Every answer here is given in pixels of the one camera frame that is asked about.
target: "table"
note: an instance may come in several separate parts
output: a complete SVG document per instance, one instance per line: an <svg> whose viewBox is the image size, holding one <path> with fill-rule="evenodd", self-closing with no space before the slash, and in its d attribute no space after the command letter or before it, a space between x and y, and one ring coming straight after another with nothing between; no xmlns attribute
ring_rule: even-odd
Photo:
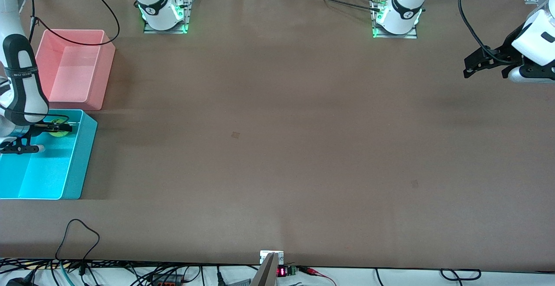
<svg viewBox="0 0 555 286"><path fill-rule="evenodd" d="M50 27L115 33L98 0L37 2ZM107 2L82 199L0 202L0 256L51 258L81 218L96 259L555 270L555 89L463 79L456 0L426 0L417 40L323 0L197 0L187 35L143 35L133 0ZM492 46L533 9L464 7ZM72 227L62 257L94 241Z"/></svg>

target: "white robot link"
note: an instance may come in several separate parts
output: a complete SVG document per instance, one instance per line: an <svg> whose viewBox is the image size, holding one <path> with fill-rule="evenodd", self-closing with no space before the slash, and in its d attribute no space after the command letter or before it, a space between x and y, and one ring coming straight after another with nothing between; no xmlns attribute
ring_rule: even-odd
<svg viewBox="0 0 555 286"><path fill-rule="evenodd" d="M183 20L175 14L179 0L137 0L146 22L156 30ZM67 124L45 123L48 100L42 92L33 49L21 26L17 0L0 0L0 153L36 153L30 138L41 132L68 131Z"/></svg>
<svg viewBox="0 0 555 286"><path fill-rule="evenodd" d="M411 31L422 13L424 0L385 0L378 5L381 13L376 23L389 33L403 35Z"/></svg>
<svg viewBox="0 0 555 286"><path fill-rule="evenodd" d="M477 71L506 66L503 78L513 82L555 83L555 0L547 0L503 45L486 53L481 47L464 59L464 78Z"/></svg>

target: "power cable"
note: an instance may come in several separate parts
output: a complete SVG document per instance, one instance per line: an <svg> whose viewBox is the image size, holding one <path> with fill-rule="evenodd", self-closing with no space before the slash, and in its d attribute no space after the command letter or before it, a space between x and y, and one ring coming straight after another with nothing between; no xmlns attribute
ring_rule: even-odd
<svg viewBox="0 0 555 286"><path fill-rule="evenodd" d="M457 0L457 4L458 4L458 12L460 13L460 17L462 18L462 21L464 22L464 24L466 25L466 27L470 31L470 34L472 35L472 37L474 37L474 40L476 40L476 42L480 45L480 47L482 47L483 51L486 54L488 54L492 59L495 59L498 62L505 63L505 64L510 64L510 65L516 64L515 62L510 62L510 61L505 61L503 59L499 59L495 55L493 55L493 53L490 51L490 49L488 49L486 47L486 45L484 45L482 40L480 40L480 38L478 37L478 35L476 34L476 32L474 31L472 26L470 25L470 23L466 19L466 16L464 15L464 12L462 11L462 1Z"/></svg>
<svg viewBox="0 0 555 286"><path fill-rule="evenodd" d="M351 6L351 7L363 8L363 9L365 9L365 10L370 10L370 11L375 11L375 12L379 12L379 11L380 11L380 9L378 9L378 8L365 7L365 6L361 6L361 5L354 4L354 3L344 2L344 1L341 1L341 0L328 0L328 1L336 2L336 3L339 3L339 4L344 4L344 5L346 5L346 6Z"/></svg>
<svg viewBox="0 0 555 286"><path fill-rule="evenodd" d="M60 35L59 33L56 33L55 31L53 31L50 27L48 27L48 26L44 23L44 21L43 21L42 19L40 19L38 16L35 16L34 13L33 13L33 16L31 16L31 18L32 18L32 19L35 18L38 22L40 22L40 23L42 24L42 26L44 26L44 28L46 28L48 31L50 31L50 33L53 33L56 37L58 37L58 38L60 38L60 39L63 39L63 40L65 40L65 41L67 41L67 42L71 42L71 43L73 43L73 44L75 44L75 45L80 45L80 46L103 46L103 45L109 44L110 42L112 42L113 40L115 40L115 39L119 36L119 33L120 33L120 31L121 31L121 26L119 25L118 17L115 15L114 11L111 9L111 7L108 5L108 3L107 3L105 0L101 0L101 2L102 2L102 3L106 6L106 8L110 11L111 15L114 17L115 23L116 23L117 26L118 26L118 31L117 31L117 33L115 34L115 36L114 36L112 39L110 39L110 40L108 40L108 41L106 41L106 42L101 42L101 43L83 43L83 42L73 41L73 40L67 39L67 38L63 37L62 35Z"/></svg>

